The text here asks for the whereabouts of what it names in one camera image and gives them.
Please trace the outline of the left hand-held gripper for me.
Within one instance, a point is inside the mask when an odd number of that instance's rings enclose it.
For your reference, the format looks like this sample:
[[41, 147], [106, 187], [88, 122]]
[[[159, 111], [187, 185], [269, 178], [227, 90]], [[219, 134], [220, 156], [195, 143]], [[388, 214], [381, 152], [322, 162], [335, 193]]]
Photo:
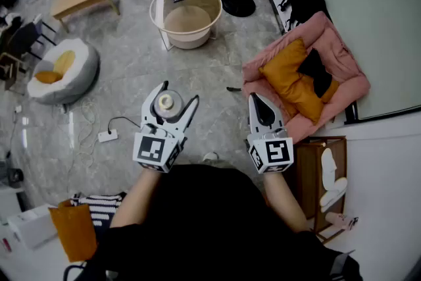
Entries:
[[168, 89], [168, 80], [159, 84], [141, 106], [141, 131], [135, 133], [132, 159], [142, 168], [169, 173], [184, 149], [189, 127], [199, 106], [199, 96], [192, 97], [176, 121], [160, 117], [154, 109], [157, 95]]

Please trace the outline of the brown wooden side cabinet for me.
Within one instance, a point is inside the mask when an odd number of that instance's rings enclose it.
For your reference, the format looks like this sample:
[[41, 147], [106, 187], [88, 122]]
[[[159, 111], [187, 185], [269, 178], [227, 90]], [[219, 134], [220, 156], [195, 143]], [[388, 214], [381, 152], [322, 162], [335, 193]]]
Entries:
[[309, 222], [311, 232], [323, 244], [344, 232], [327, 222], [326, 214], [343, 214], [345, 206], [344, 195], [325, 213], [320, 211], [319, 201], [325, 192], [322, 185], [321, 156], [326, 148], [330, 148], [333, 153], [337, 166], [335, 177], [347, 178], [347, 140], [344, 136], [309, 137], [295, 144], [295, 162], [287, 174], [287, 183]]

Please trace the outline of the white plush toy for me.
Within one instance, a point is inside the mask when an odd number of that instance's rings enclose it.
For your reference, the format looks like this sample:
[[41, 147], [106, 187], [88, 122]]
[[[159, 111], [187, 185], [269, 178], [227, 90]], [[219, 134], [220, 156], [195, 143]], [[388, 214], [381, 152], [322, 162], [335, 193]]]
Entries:
[[345, 195], [347, 189], [347, 178], [335, 177], [337, 169], [333, 153], [330, 148], [326, 148], [321, 156], [322, 163], [322, 185], [325, 190], [320, 198], [320, 211], [325, 213], [334, 203]]

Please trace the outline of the black chair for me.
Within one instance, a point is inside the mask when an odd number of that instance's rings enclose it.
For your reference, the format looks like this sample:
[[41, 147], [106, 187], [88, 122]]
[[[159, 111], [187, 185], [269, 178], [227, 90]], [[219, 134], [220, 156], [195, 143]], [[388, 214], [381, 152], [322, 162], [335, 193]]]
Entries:
[[57, 44], [48, 38], [42, 29], [30, 22], [19, 27], [13, 35], [8, 39], [2, 38], [0, 41], [0, 81], [5, 83], [5, 90], [12, 91], [13, 85], [16, 83], [18, 74], [26, 73], [24, 68], [23, 56], [30, 54], [31, 56], [41, 60], [41, 57], [32, 52], [32, 46], [35, 42], [43, 45], [39, 38], [43, 37], [50, 44]]

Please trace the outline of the white cardboard box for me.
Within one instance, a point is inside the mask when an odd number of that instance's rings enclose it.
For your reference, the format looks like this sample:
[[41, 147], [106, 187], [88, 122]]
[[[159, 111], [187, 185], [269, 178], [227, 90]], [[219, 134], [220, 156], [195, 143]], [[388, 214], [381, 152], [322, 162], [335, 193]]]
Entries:
[[7, 218], [9, 228], [26, 249], [37, 249], [57, 235], [50, 208], [53, 206], [44, 204]]

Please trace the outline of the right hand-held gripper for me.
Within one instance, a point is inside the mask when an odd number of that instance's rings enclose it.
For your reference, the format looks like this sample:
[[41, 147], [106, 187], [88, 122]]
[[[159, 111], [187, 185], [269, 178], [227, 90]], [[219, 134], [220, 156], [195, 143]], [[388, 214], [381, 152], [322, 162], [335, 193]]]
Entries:
[[[293, 140], [284, 128], [280, 109], [267, 99], [263, 102], [266, 108], [256, 93], [248, 98], [252, 132], [247, 136], [248, 153], [259, 174], [283, 172], [294, 162]], [[262, 121], [274, 131], [260, 132]]]

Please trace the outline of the person's black shirt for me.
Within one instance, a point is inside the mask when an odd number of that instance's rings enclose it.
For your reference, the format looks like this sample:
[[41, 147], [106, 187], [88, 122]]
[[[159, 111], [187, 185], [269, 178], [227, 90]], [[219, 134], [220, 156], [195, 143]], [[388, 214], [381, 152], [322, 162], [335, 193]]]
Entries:
[[295, 233], [235, 168], [176, 165], [145, 221], [109, 228], [80, 281], [362, 281], [348, 253]]

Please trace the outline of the white grey bean bag chair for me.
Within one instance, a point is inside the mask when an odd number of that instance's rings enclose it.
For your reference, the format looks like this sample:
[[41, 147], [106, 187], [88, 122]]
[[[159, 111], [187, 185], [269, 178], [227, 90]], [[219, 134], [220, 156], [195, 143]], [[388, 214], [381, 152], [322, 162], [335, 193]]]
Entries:
[[[43, 84], [35, 78], [38, 72], [53, 71], [55, 61], [68, 50], [74, 51], [76, 57], [61, 80], [53, 84]], [[99, 55], [92, 45], [80, 38], [64, 39], [50, 48], [35, 66], [27, 85], [28, 95], [44, 105], [73, 103], [92, 85], [98, 67]]]

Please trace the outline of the person's left forearm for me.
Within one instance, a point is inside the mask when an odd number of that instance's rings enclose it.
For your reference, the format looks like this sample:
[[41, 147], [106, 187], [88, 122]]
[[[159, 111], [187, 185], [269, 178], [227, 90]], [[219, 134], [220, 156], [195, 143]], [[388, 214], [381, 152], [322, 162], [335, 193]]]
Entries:
[[111, 221], [111, 228], [132, 224], [142, 224], [147, 216], [154, 192], [162, 178], [162, 173], [143, 169]]

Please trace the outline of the pink floor sofa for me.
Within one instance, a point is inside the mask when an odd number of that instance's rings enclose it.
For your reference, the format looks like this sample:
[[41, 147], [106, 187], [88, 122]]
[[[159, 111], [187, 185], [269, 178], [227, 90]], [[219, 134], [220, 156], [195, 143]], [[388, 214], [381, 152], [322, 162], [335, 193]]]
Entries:
[[[339, 82], [334, 96], [324, 105], [317, 124], [313, 124], [310, 119], [301, 115], [292, 104], [284, 101], [259, 71], [260, 67], [298, 38], [303, 39], [307, 56], [312, 49], [319, 52], [326, 71], [332, 75], [332, 80]], [[358, 66], [335, 26], [322, 11], [317, 12], [305, 23], [298, 25], [272, 42], [253, 60], [245, 63], [242, 71], [244, 95], [249, 96], [255, 92], [273, 102], [280, 109], [288, 135], [294, 143], [314, 134], [352, 102], [365, 96], [370, 89], [367, 77]]]

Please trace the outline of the black white striped cloth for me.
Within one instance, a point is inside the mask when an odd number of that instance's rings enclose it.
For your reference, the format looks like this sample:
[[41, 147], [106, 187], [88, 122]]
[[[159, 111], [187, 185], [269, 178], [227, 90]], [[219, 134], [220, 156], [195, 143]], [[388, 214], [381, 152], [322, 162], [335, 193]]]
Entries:
[[74, 194], [70, 198], [72, 206], [87, 205], [95, 230], [105, 230], [111, 225], [112, 218], [117, 212], [126, 196], [126, 192], [116, 195], [90, 195]]

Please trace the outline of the small white round jar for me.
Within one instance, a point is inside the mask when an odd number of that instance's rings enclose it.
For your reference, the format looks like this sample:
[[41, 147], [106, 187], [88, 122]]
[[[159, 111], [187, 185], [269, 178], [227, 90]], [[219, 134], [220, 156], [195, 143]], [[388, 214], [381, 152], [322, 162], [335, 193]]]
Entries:
[[166, 89], [157, 95], [153, 107], [163, 119], [176, 118], [183, 110], [184, 102], [177, 91]]

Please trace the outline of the orange bag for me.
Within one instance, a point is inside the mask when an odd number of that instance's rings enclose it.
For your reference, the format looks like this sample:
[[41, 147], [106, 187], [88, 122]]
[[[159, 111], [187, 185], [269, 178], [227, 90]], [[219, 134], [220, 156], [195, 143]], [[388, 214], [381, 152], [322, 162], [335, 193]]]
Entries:
[[97, 240], [88, 205], [48, 209], [69, 262], [91, 259]]

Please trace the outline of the person's right forearm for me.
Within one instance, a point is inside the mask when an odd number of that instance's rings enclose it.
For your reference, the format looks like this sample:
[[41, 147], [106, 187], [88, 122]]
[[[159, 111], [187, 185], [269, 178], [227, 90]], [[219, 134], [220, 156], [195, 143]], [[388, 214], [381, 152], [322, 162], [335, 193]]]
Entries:
[[295, 233], [308, 231], [307, 218], [280, 172], [264, 175], [264, 188], [269, 205]]

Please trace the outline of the pink slipper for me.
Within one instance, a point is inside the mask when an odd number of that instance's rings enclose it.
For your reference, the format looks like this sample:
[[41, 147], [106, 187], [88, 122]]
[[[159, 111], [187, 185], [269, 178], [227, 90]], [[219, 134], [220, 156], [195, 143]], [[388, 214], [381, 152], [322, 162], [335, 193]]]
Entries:
[[358, 217], [350, 217], [342, 213], [328, 212], [325, 220], [340, 230], [350, 231], [359, 221]]

